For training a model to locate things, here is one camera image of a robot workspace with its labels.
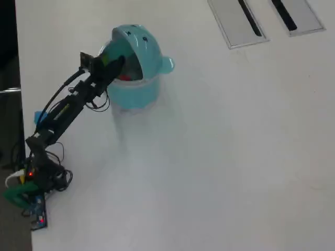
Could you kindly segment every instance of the green component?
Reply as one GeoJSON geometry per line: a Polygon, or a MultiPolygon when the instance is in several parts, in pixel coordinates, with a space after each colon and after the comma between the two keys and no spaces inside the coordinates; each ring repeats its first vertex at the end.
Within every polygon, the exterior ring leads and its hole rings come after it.
{"type": "Polygon", "coordinates": [[[23,194],[27,192],[34,192],[36,190],[38,190],[38,187],[32,181],[29,181],[23,185],[7,188],[3,195],[12,204],[20,208],[28,208],[30,204],[23,198],[23,194]]]}

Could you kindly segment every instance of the blue part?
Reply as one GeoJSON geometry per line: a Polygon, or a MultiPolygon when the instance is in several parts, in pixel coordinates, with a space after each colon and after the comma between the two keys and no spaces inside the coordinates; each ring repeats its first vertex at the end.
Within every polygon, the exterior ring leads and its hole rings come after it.
{"type": "MultiPolygon", "coordinates": [[[[38,118],[40,117],[41,113],[42,113],[42,111],[35,111],[34,118],[33,118],[33,122],[34,122],[35,124],[37,124],[38,118]]],[[[45,113],[43,114],[43,116],[42,116],[41,121],[42,121],[43,119],[45,119],[47,115],[48,115],[48,113],[45,112],[45,113]]]]}
{"type": "Polygon", "coordinates": [[[135,53],[141,65],[143,78],[151,79],[160,73],[170,73],[174,68],[173,60],[162,56],[155,37],[142,25],[121,25],[112,31],[112,41],[105,45],[102,54],[108,60],[135,53]]]}
{"type": "Polygon", "coordinates": [[[156,101],[159,94],[159,78],[141,86],[122,86],[112,83],[107,88],[111,101],[122,109],[142,109],[156,101]]]}

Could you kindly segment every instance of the red object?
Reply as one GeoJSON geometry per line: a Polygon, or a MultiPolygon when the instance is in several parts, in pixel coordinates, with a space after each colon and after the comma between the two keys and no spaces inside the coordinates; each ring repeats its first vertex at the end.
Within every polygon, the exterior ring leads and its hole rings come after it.
{"type": "Polygon", "coordinates": [[[122,80],[122,81],[131,81],[131,78],[127,75],[120,75],[119,76],[119,80],[122,80]]]}

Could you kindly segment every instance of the dark floor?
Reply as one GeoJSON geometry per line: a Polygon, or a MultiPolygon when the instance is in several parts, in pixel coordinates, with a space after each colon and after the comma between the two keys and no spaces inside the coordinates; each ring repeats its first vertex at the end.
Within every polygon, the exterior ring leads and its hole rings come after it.
{"type": "MultiPolygon", "coordinates": [[[[0,90],[19,84],[19,63],[14,58],[0,71],[0,90]]],[[[20,94],[0,94],[0,250],[5,251],[32,250],[29,220],[2,196],[5,178],[11,171],[1,167],[10,163],[10,149],[18,140],[20,108],[20,94]]]]}

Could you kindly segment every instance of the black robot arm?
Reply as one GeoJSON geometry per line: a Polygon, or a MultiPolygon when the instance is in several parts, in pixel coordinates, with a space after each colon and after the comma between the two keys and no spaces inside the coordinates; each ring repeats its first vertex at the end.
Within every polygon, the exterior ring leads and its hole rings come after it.
{"type": "Polygon", "coordinates": [[[90,76],[71,89],[71,94],[62,99],[42,120],[43,114],[48,109],[55,96],[48,102],[36,125],[35,133],[26,139],[31,153],[26,167],[26,180],[32,180],[41,192],[49,192],[53,189],[62,191],[69,184],[66,178],[68,172],[63,166],[48,158],[46,147],[54,144],[79,115],[86,104],[100,97],[106,91],[108,85],[116,78],[125,63],[123,56],[104,65],[100,57],[92,57],[81,53],[81,67],[77,73],[69,78],[64,86],[69,85],[77,76],[90,72],[90,76]]]}

